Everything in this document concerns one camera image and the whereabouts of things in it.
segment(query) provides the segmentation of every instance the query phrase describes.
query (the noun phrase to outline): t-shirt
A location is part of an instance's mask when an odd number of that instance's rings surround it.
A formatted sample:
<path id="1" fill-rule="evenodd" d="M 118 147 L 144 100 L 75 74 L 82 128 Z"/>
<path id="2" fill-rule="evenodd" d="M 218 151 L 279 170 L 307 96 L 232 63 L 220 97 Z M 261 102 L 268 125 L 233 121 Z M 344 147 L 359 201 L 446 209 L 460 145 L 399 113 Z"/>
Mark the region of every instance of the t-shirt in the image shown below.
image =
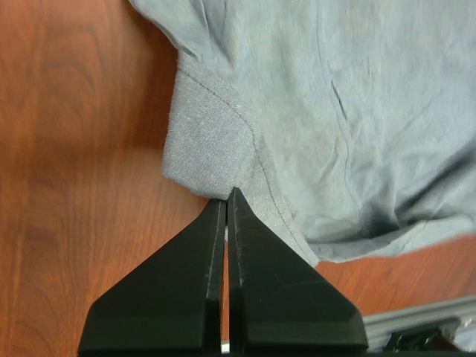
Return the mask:
<path id="1" fill-rule="evenodd" d="M 476 1 L 132 4 L 178 49 L 166 176 L 309 264 L 476 231 Z"/>

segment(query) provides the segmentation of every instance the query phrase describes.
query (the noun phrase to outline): gray fabric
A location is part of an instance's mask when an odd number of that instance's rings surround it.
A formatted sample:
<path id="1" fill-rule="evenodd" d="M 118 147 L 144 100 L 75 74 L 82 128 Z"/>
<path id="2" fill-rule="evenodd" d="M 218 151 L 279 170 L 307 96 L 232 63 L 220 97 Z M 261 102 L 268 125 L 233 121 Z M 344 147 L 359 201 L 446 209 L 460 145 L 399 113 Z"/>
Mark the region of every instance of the gray fabric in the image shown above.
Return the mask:
<path id="1" fill-rule="evenodd" d="M 179 49 L 166 176 L 310 264 L 476 231 L 476 1 L 132 3 Z"/>

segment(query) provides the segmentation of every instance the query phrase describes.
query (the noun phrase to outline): seam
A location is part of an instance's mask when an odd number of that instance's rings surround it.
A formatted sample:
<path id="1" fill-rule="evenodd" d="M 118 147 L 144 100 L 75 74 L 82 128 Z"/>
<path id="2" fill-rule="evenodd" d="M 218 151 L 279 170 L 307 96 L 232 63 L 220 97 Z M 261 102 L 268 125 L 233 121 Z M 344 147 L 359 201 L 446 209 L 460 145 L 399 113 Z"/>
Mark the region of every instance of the seam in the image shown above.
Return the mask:
<path id="1" fill-rule="evenodd" d="M 271 191 L 271 185 L 269 184 L 269 178 L 268 178 L 268 175 L 266 175 L 266 171 L 263 167 L 263 161 L 260 157 L 260 155 L 258 154 L 258 150 L 257 150 L 257 144 L 256 144 L 256 135 L 254 134 L 254 130 L 251 128 L 251 125 L 250 123 L 242 116 L 241 113 L 239 113 L 228 101 L 224 100 L 222 97 L 220 97 L 215 91 L 209 89 L 207 86 L 205 86 L 203 83 L 200 83 L 196 78 L 192 77 L 190 74 L 188 74 L 186 71 L 184 71 L 183 68 L 181 68 L 180 66 L 178 66 L 177 68 L 178 71 L 180 71 L 181 73 L 183 73 L 184 75 L 186 75 L 187 77 L 189 77 L 193 82 L 199 84 L 201 87 L 203 87 L 204 89 L 206 89 L 208 92 L 210 92 L 213 96 L 217 97 L 218 99 L 220 99 L 224 104 L 226 104 L 226 106 L 228 108 L 231 109 L 231 111 L 233 113 L 235 113 L 236 115 L 238 115 L 238 117 L 243 120 L 243 122 L 246 124 L 246 126 L 249 128 L 249 130 L 251 131 L 251 137 L 253 138 L 253 148 L 254 148 L 254 153 L 255 155 L 258 157 L 258 161 L 259 161 L 259 164 L 260 164 L 260 168 L 261 170 L 263 171 L 264 173 L 264 176 L 265 176 L 265 180 L 266 180 L 266 186 L 268 188 L 268 191 L 269 191 L 269 195 L 271 197 L 271 200 L 273 201 L 273 204 L 274 204 L 274 207 L 276 208 L 278 214 L 280 215 L 280 218 L 281 218 L 281 221 L 283 222 L 284 226 L 286 227 L 286 229 L 288 230 L 288 232 L 291 234 L 291 237 L 292 239 L 296 242 L 297 246 L 301 249 L 301 251 L 303 252 L 303 254 L 306 256 L 307 260 L 308 261 L 312 261 L 312 259 L 307 255 L 307 253 L 304 251 L 304 249 L 301 248 L 299 242 L 298 242 L 298 239 L 296 238 L 296 236 L 292 233 L 292 230 L 291 228 L 289 227 L 288 223 L 286 222 L 286 220 L 284 219 L 283 217 L 283 213 L 281 212 L 281 210 L 278 208 L 277 206 L 277 203 L 276 203 L 276 199 L 274 198 L 274 195 Z"/>

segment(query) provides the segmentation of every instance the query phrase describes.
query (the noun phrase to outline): wood grain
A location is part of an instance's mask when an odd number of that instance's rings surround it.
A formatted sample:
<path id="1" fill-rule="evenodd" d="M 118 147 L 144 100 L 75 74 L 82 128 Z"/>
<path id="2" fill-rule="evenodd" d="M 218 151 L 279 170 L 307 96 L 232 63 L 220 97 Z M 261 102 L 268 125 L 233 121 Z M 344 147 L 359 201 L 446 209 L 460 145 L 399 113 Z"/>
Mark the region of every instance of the wood grain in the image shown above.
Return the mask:
<path id="1" fill-rule="evenodd" d="M 91 303 L 206 203 L 161 175 L 176 51 L 108 0 L 0 1 L 0 49 L 0 356 L 75 356 Z M 370 313 L 474 294 L 475 249 L 319 271 Z"/>

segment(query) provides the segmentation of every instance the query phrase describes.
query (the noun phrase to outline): wooden surface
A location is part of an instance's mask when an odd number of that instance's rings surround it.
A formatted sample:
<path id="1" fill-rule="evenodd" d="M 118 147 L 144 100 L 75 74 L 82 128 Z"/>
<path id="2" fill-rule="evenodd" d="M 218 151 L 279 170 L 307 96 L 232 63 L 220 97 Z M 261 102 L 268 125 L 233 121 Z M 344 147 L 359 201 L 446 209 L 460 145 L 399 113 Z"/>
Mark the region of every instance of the wooden surface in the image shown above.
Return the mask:
<path id="1" fill-rule="evenodd" d="M 108 0 L 2 0 L 0 49 L 0 356 L 74 356 L 91 303 L 206 203 L 160 170 L 176 52 Z M 475 251 L 318 270 L 370 314 L 476 294 Z"/>

